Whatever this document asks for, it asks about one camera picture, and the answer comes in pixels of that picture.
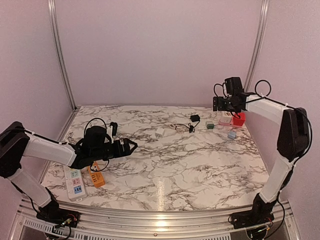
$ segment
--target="blue cube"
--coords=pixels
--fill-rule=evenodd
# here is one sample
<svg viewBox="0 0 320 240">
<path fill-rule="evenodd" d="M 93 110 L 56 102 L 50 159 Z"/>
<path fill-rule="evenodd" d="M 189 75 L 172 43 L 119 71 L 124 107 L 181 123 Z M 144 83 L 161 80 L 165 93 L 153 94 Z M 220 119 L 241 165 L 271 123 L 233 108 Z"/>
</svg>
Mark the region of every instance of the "blue cube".
<svg viewBox="0 0 320 240">
<path fill-rule="evenodd" d="M 236 138 L 237 133 L 235 131 L 230 131 L 228 133 L 228 138 L 230 139 L 235 139 Z"/>
</svg>

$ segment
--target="white plug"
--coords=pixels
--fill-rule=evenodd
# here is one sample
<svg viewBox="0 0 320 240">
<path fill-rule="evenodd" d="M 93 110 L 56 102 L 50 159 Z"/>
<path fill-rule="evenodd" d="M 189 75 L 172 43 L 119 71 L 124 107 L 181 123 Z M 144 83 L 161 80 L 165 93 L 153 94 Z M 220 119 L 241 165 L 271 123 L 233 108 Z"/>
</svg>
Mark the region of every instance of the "white plug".
<svg viewBox="0 0 320 240">
<path fill-rule="evenodd" d="M 165 130 L 162 127 L 159 127 L 155 132 L 156 138 L 162 138 L 165 135 Z"/>
</svg>

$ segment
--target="power strip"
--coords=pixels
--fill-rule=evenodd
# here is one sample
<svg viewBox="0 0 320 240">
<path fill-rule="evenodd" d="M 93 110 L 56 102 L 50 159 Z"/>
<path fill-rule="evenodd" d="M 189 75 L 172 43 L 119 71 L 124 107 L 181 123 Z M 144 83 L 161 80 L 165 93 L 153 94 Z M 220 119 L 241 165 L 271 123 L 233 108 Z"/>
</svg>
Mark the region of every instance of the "power strip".
<svg viewBox="0 0 320 240">
<path fill-rule="evenodd" d="M 71 201 L 81 201 L 87 196 L 81 171 L 68 166 L 63 166 L 63 169 L 68 198 Z"/>
</svg>

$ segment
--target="electrical outlet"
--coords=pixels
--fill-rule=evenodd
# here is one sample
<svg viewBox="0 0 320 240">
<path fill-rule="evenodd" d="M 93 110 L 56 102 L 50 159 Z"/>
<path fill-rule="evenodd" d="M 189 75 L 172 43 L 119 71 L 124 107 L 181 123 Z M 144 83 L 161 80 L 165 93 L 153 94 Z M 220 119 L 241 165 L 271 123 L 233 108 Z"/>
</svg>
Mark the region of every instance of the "electrical outlet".
<svg viewBox="0 0 320 240">
<path fill-rule="evenodd" d="M 71 172 L 71 177 L 72 178 L 77 178 L 78 177 L 78 172 L 77 171 L 72 171 Z"/>
<path fill-rule="evenodd" d="M 74 186 L 75 185 L 79 185 L 80 184 L 80 179 L 79 178 L 73 179 L 72 183 L 73 183 Z"/>
<path fill-rule="evenodd" d="M 75 194 L 79 194 L 79 193 L 82 192 L 81 186 L 75 186 L 73 189 L 74 189 L 74 193 L 75 193 Z"/>
</svg>

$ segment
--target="small cube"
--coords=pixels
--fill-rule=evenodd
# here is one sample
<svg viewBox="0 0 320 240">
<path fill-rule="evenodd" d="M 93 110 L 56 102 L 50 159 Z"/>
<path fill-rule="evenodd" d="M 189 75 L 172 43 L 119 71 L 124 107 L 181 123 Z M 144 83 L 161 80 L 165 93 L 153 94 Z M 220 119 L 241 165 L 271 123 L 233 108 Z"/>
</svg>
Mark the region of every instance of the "small cube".
<svg viewBox="0 0 320 240">
<path fill-rule="evenodd" d="M 156 138 L 162 138 L 165 135 L 165 130 L 162 127 L 159 127 L 155 132 Z"/>
<path fill-rule="evenodd" d="M 215 125 L 214 125 L 213 121 L 206 121 L 205 122 L 205 126 L 206 126 L 207 129 L 214 129 L 215 128 Z"/>
<path fill-rule="evenodd" d="M 232 119 L 231 113 L 228 111 L 223 111 L 221 112 L 221 117 L 219 122 L 223 124 L 229 124 L 231 122 L 231 119 Z"/>
<path fill-rule="evenodd" d="M 237 133 L 235 131 L 230 131 L 228 133 L 228 138 L 230 139 L 235 139 L 236 138 Z"/>
</svg>

